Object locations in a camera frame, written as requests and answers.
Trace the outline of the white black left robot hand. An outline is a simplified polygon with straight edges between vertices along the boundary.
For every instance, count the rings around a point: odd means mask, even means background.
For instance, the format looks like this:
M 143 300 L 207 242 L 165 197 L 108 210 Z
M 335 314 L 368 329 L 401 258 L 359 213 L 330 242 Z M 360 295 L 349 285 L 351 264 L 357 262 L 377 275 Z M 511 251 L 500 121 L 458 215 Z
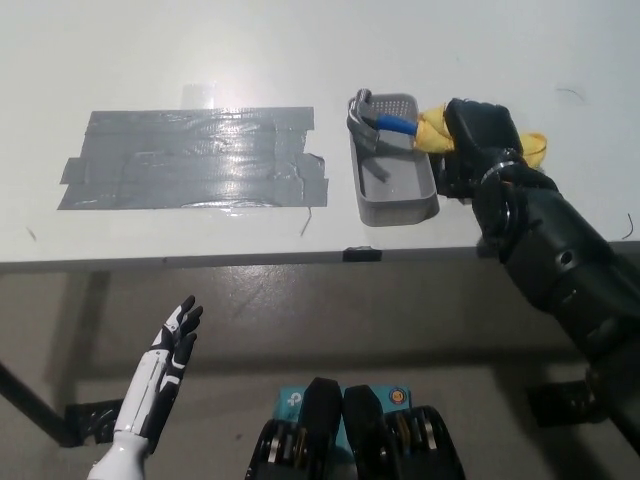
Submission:
M 186 372 L 203 308 L 187 297 L 167 318 L 143 353 L 122 403 L 115 432 L 148 441 L 153 453 Z

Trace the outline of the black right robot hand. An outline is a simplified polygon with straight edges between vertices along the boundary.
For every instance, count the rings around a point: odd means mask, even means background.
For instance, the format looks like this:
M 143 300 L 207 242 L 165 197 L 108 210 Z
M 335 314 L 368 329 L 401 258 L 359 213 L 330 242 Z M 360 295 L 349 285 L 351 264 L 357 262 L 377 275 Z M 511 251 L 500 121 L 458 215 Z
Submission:
M 471 198 L 490 170 L 522 159 L 523 147 L 506 107 L 453 99 L 445 107 L 444 120 L 453 150 L 445 153 L 437 164 L 439 194 Z

